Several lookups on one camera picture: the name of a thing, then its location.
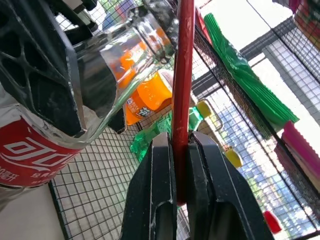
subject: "red label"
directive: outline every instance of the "red label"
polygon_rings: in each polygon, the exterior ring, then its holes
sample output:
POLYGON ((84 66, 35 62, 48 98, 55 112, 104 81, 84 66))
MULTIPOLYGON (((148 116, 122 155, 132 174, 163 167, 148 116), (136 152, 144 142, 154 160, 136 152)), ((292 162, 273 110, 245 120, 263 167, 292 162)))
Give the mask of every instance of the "red label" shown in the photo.
POLYGON ((0 183, 34 187, 55 177, 81 149, 58 146, 23 119, 0 128, 0 183))

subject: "pink package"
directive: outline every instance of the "pink package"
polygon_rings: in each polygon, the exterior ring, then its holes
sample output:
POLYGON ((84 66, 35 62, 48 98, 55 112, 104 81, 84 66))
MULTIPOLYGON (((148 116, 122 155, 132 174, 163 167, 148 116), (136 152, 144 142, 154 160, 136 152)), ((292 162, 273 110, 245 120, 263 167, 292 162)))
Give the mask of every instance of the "pink package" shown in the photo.
POLYGON ((284 125, 282 139, 295 151, 305 166, 317 179, 320 179, 320 158, 315 150, 309 145, 306 139, 289 121, 284 125))

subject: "green bottle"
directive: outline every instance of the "green bottle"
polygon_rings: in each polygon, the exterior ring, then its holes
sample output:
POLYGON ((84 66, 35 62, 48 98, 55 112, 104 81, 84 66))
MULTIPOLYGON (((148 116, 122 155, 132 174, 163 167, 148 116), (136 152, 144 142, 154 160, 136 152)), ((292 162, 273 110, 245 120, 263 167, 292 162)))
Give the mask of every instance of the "green bottle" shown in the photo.
MULTIPOLYGON (((196 106, 189 108, 189 130, 196 131, 201 121, 212 115, 212 110, 206 101, 200 101, 196 106)), ((135 135, 130 146, 132 153, 135 153, 139 162, 144 159, 148 147, 154 137, 160 133, 168 132, 171 136, 172 112, 160 117, 149 128, 144 129, 135 135)))

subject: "orange beverage bottle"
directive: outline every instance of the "orange beverage bottle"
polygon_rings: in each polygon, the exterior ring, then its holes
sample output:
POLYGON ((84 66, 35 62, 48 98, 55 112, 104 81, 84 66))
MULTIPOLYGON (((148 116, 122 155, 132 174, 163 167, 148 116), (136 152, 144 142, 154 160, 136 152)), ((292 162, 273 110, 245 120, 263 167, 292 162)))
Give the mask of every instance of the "orange beverage bottle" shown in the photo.
POLYGON ((158 70, 150 80, 142 82, 125 103, 126 123, 133 125, 151 112, 158 112, 172 101, 174 72, 158 70))

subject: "plastic bottle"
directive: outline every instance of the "plastic bottle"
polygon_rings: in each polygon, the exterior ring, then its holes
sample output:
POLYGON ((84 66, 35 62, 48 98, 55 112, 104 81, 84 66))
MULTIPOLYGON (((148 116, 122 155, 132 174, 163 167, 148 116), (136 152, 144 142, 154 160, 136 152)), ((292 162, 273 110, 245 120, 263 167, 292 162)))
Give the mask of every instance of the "plastic bottle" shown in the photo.
POLYGON ((126 123, 133 125, 151 112, 157 112, 171 104, 174 73, 160 69, 150 80, 142 82, 126 101, 126 123))
MULTIPOLYGON (((194 107, 189 109, 189 130, 196 131, 202 120, 212 115, 212 110, 205 101, 200 101, 194 107)), ((172 112, 162 116, 154 122, 149 128, 140 131, 130 146, 131 152, 136 154, 141 162, 148 150, 148 147, 154 137, 160 133, 168 132, 171 135, 172 112)))

